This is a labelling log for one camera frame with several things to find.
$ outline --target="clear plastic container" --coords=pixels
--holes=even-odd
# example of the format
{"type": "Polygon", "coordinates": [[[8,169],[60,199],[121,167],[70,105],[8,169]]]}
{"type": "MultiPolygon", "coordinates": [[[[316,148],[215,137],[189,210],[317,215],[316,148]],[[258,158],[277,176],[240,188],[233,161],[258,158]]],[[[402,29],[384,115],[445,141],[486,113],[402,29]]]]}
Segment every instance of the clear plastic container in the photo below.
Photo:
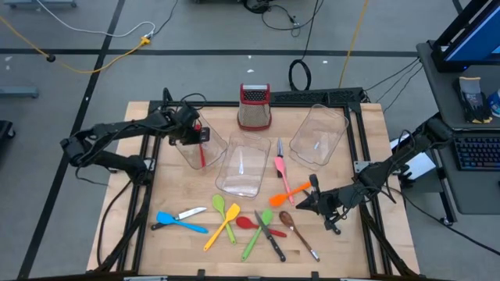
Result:
{"type": "Polygon", "coordinates": [[[240,197],[255,197],[263,181],[271,141],[253,133],[234,132],[216,179],[217,187],[240,197]]]}
{"type": "Polygon", "coordinates": [[[198,113],[200,117],[198,118],[195,128],[209,127],[209,141],[202,144],[191,145],[182,145],[177,142],[176,147],[193,169],[205,169],[222,158],[227,149],[227,142],[210,126],[202,113],[198,113]]]}
{"type": "Polygon", "coordinates": [[[330,161],[349,121],[323,105],[313,105],[304,122],[290,141],[290,157],[318,170],[330,161]]]}

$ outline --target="green spoon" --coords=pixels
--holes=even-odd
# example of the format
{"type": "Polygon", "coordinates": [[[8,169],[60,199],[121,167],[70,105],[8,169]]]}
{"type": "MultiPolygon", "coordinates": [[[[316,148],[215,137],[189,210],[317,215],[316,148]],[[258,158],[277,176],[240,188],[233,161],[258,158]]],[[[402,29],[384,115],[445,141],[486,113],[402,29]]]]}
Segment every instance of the green spoon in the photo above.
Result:
{"type": "MultiPolygon", "coordinates": [[[[224,214],[224,198],[222,196],[215,194],[212,197],[212,204],[213,207],[219,211],[219,213],[222,215],[222,220],[224,221],[226,219],[226,215],[224,214]]],[[[226,230],[227,234],[229,235],[229,239],[231,240],[232,244],[236,244],[236,239],[234,238],[234,233],[233,230],[231,229],[231,226],[226,224],[226,230]]]]}
{"type": "MultiPolygon", "coordinates": [[[[273,212],[271,209],[267,208],[264,210],[262,213],[262,222],[267,226],[270,224],[270,222],[273,220],[273,212]]],[[[245,248],[245,251],[243,252],[243,255],[241,256],[241,261],[246,261],[248,256],[250,255],[250,252],[252,251],[253,245],[257,241],[257,238],[259,238],[260,232],[263,230],[262,227],[259,226],[257,231],[255,231],[255,234],[253,235],[252,240],[250,240],[250,243],[248,243],[248,246],[245,248]]]]}

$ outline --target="white cable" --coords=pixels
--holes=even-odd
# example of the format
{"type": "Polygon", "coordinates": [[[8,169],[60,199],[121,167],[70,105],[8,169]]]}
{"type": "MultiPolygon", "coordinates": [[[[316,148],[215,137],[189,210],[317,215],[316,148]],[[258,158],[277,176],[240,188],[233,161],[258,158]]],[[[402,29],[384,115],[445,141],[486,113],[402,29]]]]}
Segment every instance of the white cable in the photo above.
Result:
{"type": "Polygon", "coordinates": [[[111,36],[111,37],[126,37],[128,34],[131,34],[132,32],[134,32],[137,28],[139,28],[143,24],[151,24],[153,26],[153,29],[148,34],[146,34],[146,35],[148,35],[149,37],[151,37],[155,33],[156,25],[154,23],[152,23],[152,22],[142,22],[142,23],[139,23],[136,27],[132,28],[129,32],[127,32],[125,34],[122,34],[122,35],[109,34],[109,33],[106,33],[104,31],[83,30],[83,29],[80,29],[80,28],[75,28],[75,27],[72,27],[72,26],[68,25],[67,23],[63,22],[60,18],[58,18],[56,15],[54,15],[54,13],[51,12],[49,9],[47,9],[47,7],[45,7],[45,5],[40,0],[37,0],[37,2],[38,2],[38,4],[40,4],[40,6],[45,11],[47,11],[49,14],[51,14],[51,16],[53,16],[56,20],[58,20],[65,27],[68,27],[71,30],[80,31],[80,32],[86,32],[86,33],[90,33],[90,34],[104,34],[104,35],[111,36]]]}

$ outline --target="yellow cable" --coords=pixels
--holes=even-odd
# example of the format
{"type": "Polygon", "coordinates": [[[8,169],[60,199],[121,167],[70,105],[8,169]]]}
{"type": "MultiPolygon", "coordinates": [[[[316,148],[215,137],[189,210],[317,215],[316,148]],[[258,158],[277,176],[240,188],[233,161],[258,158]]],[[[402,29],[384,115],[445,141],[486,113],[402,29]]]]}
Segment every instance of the yellow cable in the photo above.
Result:
{"type": "MultiPolygon", "coordinates": [[[[43,52],[39,47],[37,47],[35,44],[31,43],[23,35],[21,35],[19,32],[17,32],[17,30],[6,19],[4,19],[2,16],[0,16],[0,21],[2,21],[17,37],[23,39],[23,41],[25,41],[28,45],[30,45],[34,50],[36,50],[37,52],[39,52],[45,58],[49,57],[49,54],[47,54],[46,52],[43,52]]],[[[130,51],[126,52],[123,55],[117,56],[116,58],[114,58],[114,60],[112,60],[111,62],[109,62],[107,65],[101,67],[100,69],[96,69],[96,70],[79,70],[79,69],[74,69],[73,67],[65,64],[64,62],[60,62],[60,61],[55,61],[55,62],[57,62],[62,67],[66,67],[67,69],[69,69],[71,71],[74,71],[76,73],[82,73],[82,74],[98,73],[98,72],[100,72],[100,71],[102,71],[104,69],[107,69],[108,67],[110,67],[113,63],[115,63],[119,59],[122,59],[122,58],[130,55],[131,53],[137,51],[140,47],[142,47],[142,46],[144,46],[146,44],[149,44],[149,43],[151,43],[151,41],[149,39],[147,39],[146,37],[142,37],[141,38],[141,43],[139,43],[139,45],[137,45],[135,48],[131,49],[130,51]]]]}
{"type": "Polygon", "coordinates": [[[349,62],[349,58],[351,57],[352,49],[354,48],[354,43],[356,42],[356,38],[358,37],[359,28],[361,27],[361,23],[363,22],[363,17],[365,16],[366,8],[368,7],[368,0],[365,0],[365,4],[362,7],[361,14],[359,15],[358,24],[356,25],[356,29],[354,30],[354,34],[352,35],[351,47],[349,47],[349,51],[347,52],[347,57],[345,58],[344,68],[342,68],[341,79],[338,82],[338,87],[341,87],[342,80],[344,79],[344,73],[347,69],[347,64],[349,62]]]}

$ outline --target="yellow spatula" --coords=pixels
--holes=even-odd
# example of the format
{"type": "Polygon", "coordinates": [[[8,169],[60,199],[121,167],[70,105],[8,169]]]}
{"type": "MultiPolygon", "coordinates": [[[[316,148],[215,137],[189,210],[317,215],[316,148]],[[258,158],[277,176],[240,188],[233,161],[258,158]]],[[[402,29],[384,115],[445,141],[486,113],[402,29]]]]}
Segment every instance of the yellow spatula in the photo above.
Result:
{"type": "Polygon", "coordinates": [[[236,219],[239,213],[240,213],[240,206],[233,203],[226,212],[226,219],[224,220],[224,222],[220,225],[219,229],[212,235],[212,237],[210,237],[209,242],[207,242],[203,247],[204,251],[208,251],[210,249],[213,242],[215,242],[215,240],[219,236],[222,229],[224,229],[226,224],[228,224],[228,222],[232,221],[233,219],[236,219]]]}

